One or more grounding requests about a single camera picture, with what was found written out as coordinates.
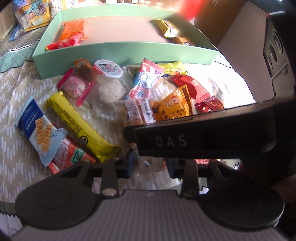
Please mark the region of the yellow long snack bar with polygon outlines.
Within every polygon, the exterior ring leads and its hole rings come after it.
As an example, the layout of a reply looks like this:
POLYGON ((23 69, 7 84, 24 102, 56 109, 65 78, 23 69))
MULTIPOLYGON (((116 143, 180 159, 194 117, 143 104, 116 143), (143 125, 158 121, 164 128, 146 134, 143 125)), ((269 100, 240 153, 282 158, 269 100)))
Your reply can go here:
POLYGON ((45 104, 51 108, 57 116, 76 135, 79 142, 85 146, 102 163, 117 157, 121 151, 118 145, 110 144, 74 109, 66 99, 63 92, 57 92, 50 96, 45 104))

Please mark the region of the green gold snack bar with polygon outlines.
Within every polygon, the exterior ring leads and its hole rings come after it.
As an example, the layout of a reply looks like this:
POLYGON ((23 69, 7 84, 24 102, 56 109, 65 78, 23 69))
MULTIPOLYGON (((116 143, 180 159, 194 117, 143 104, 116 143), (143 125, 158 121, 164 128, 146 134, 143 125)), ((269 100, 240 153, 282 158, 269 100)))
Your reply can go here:
POLYGON ((168 20, 154 19, 152 22, 159 28, 165 38, 176 38, 180 35, 178 28, 168 20))

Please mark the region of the blue white cracker packet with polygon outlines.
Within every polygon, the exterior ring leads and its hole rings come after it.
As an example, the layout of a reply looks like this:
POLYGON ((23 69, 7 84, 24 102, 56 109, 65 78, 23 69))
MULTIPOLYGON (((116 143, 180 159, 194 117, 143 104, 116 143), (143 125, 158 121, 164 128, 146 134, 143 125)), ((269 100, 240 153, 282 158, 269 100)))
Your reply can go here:
POLYGON ((25 102, 15 126, 29 140, 45 167, 51 163, 68 134, 67 130, 57 128, 49 121, 33 96, 25 102))

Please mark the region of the clear round white cake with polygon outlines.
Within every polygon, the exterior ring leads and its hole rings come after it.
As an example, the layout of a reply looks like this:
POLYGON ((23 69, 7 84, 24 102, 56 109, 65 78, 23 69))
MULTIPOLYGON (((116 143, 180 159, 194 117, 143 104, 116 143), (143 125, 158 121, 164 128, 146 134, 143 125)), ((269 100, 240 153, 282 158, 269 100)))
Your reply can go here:
POLYGON ((125 99, 132 88, 133 78, 125 72, 119 78, 97 75, 96 85, 89 94, 89 102, 93 109, 107 109, 114 103, 125 99))

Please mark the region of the yellow orange monkey snack packet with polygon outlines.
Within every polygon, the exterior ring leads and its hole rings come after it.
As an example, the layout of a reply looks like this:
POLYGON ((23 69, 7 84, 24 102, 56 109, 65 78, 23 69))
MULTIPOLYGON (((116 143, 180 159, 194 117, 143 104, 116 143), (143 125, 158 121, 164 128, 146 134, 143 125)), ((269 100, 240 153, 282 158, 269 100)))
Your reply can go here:
POLYGON ((167 121, 193 114, 187 85, 178 87, 161 101, 151 100, 150 106, 156 121, 167 121))

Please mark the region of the red double happiness candy packet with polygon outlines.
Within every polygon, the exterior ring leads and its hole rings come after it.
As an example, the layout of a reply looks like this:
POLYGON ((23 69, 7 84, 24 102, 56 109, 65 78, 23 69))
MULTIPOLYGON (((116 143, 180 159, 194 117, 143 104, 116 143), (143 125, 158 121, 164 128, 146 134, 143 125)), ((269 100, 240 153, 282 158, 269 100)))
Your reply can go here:
POLYGON ((209 98, 210 93, 194 78, 188 75, 175 75, 172 82, 177 86, 187 85, 190 97, 200 103, 209 98))

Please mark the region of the clear brown pastry bar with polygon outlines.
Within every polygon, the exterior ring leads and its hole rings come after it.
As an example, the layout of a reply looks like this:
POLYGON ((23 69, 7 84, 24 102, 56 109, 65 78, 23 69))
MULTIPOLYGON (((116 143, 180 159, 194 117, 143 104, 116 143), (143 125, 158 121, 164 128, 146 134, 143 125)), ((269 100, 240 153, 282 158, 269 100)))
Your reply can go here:
POLYGON ((149 98, 127 99, 119 102, 120 114, 125 126, 155 123, 149 98))

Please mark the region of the pink candy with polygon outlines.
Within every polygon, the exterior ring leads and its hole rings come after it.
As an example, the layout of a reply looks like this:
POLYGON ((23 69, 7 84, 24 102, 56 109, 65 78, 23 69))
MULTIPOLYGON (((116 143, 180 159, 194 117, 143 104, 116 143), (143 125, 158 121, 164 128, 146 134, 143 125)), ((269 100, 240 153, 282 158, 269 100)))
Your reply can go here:
POLYGON ((95 87, 95 81, 87 81, 70 68, 57 84, 57 89, 75 99, 76 106, 81 106, 88 94, 95 87))

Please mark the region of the red crinkled snack packet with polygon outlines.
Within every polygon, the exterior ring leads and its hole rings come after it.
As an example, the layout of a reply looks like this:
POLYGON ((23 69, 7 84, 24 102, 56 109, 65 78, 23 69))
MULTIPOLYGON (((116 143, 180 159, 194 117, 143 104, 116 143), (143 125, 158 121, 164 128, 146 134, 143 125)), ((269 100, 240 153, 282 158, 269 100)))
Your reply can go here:
POLYGON ((57 49, 67 48, 67 47, 79 46, 82 37, 83 37, 82 33, 77 33, 75 35, 72 35, 68 39, 60 40, 58 42, 49 44, 48 46, 45 47, 45 51, 53 51, 57 49))

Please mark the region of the mint green cardboard box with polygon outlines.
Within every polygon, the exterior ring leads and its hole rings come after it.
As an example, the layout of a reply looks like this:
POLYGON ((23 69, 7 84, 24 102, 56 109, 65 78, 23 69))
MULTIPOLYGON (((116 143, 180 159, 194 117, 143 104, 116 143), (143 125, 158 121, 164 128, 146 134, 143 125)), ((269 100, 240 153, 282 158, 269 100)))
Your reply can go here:
POLYGON ((57 13, 41 37, 33 61, 40 77, 46 79, 64 74, 78 59, 91 63, 106 59, 120 66, 137 65, 144 58, 156 63, 208 65, 217 54, 216 47, 178 13, 135 4, 110 4, 57 13), (155 26, 155 19, 170 21, 194 45, 170 43, 155 26), (85 21, 87 39, 75 47, 46 51, 47 45, 59 39, 64 24, 73 20, 85 21))

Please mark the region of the black speaker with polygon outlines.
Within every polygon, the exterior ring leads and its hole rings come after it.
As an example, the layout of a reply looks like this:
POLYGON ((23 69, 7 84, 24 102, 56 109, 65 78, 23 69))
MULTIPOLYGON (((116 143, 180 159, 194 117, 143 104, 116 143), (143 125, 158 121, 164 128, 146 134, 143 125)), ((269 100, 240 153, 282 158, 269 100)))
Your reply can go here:
POLYGON ((295 97, 295 16, 289 11, 266 17, 263 57, 273 86, 273 98, 295 97))

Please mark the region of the orange wrapped dried fruit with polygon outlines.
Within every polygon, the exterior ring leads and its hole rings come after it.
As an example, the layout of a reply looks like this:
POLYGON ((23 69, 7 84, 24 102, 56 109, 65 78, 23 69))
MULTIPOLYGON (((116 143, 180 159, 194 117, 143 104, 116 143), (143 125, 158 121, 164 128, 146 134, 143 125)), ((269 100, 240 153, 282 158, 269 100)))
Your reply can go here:
POLYGON ((76 67, 76 73, 78 76, 89 82, 95 80, 96 74, 93 70, 93 66, 90 64, 88 60, 75 60, 74 65, 76 67))

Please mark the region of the red green label snack packet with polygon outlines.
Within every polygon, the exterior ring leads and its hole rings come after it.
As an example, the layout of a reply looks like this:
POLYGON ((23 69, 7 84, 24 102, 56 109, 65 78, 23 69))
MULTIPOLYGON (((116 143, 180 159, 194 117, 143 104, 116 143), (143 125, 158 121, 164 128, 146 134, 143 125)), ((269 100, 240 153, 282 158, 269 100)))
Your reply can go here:
POLYGON ((56 174, 81 161, 91 161, 94 164, 97 159, 71 138, 64 138, 48 167, 56 174))

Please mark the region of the pink vitamin candy packet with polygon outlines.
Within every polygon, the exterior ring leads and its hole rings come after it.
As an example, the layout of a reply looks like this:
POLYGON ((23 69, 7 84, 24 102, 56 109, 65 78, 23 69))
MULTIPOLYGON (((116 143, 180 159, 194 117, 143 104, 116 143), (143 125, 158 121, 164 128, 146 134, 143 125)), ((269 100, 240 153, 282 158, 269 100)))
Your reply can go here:
POLYGON ((151 89, 164 75, 164 68, 153 61, 144 58, 139 71, 136 73, 132 89, 126 96, 126 99, 150 98, 151 89))

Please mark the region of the dark red foil snack packet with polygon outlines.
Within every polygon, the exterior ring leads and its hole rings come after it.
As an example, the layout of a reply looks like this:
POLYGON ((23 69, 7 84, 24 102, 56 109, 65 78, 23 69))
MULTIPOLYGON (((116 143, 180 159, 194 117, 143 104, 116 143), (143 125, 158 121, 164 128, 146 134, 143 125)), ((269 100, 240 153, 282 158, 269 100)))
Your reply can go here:
POLYGON ((194 106, 199 113, 207 113, 211 111, 224 109, 224 105, 222 104, 222 102, 215 96, 209 97, 204 101, 195 104, 194 106))

